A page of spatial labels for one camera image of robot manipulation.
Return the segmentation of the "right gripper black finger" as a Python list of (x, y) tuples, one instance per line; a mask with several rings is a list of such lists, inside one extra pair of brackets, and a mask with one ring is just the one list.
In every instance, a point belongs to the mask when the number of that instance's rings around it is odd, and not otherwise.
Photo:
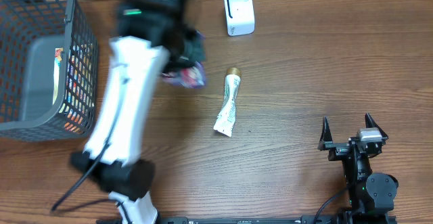
[(381, 127), (378, 126), (370, 113), (365, 114), (365, 126), (367, 128), (376, 128), (380, 132), (383, 139), (388, 139), (388, 135), (382, 130)]
[(332, 143), (333, 142), (332, 134), (331, 134), (329, 123), (328, 123), (326, 116), (323, 117), (320, 142), (324, 142), (324, 143)]

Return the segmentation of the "red purple pad pack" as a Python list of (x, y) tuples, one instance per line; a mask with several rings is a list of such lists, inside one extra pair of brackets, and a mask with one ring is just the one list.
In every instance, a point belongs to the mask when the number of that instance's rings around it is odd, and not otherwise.
[(186, 88), (199, 88), (206, 84), (206, 73), (201, 63), (192, 68), (184, 68), (178, 72), (162, 73), (164, 82)]

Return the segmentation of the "white conditioner tube gold cap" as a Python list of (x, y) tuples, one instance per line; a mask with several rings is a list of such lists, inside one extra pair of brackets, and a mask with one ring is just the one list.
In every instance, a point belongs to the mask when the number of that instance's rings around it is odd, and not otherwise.
[(236, 99), (241, 84), (241, 71), (238, 68), (228, 68), (224, 81), (223, 105), (213, 129), (228, 137), (232, 136), (236, 117)]

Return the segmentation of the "orange blue snack bag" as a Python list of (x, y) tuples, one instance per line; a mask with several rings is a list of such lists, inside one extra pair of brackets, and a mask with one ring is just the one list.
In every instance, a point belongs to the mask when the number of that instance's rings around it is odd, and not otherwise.
[(56, 48), (55, 49), (55, 59), (54, 59), (54, 65), (53, 65), (53, 97), (52, 97), (52, 104), (55, 103), (57, 96), (58, 96), (58, 88), (59, 88), (59, 80), (60, 80), (60, 65), (62, 61), (62, 52), (64, 49)]

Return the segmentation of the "small orange snack packet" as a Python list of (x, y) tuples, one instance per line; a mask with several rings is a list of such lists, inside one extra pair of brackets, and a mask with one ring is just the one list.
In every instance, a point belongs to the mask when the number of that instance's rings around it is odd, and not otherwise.
[(77, 134), (83, 134), (81, 127), (87, 125), (85, 116), (88, 116), (87, 106), (92, 106), (91, 92), (91, 63), (89, 57), (90, 45), (74, 46), (75, 55), (70, 54), (71, 63), (67, 67), (66, 76), (66, 101), (60, 108), (59, 113), (71, 122), (66, 122), (64, 128)]

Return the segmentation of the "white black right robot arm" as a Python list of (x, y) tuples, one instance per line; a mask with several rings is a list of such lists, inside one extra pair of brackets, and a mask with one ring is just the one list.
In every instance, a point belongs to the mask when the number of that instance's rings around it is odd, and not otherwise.
[[(369, 162), (382, 153), (387, 140), (388, 135), (369, 113), (365, 115), (365, 127), (349, 137), (346, 143), (333, 141), (328, 120), (323, 119), (317, 149), (327, 151), (329, 161), (342, 163), (346, 187), (322, 204), (313, 223), (396, 223), (396, 217), (390, 217), (388, 213), (394, 209), (398, 180), (386, 173), (373, 172)], [(344, 193), (348, 193), (350, 206), (322, 219), (325, 207)]]

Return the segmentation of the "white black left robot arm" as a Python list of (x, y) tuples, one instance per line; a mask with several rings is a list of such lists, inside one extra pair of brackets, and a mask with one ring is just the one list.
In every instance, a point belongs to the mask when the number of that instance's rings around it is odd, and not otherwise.
[(110, 39), (108, 83), (95, 128), (71, 155), (84, 179), (114, 202), (123, 223), (155, 223), (152, 162), (141, 158), (141, 136), (161, 77), (185, 87), (204, 83), (202, 35), (186, 20), (189, 0), (125, 0)]

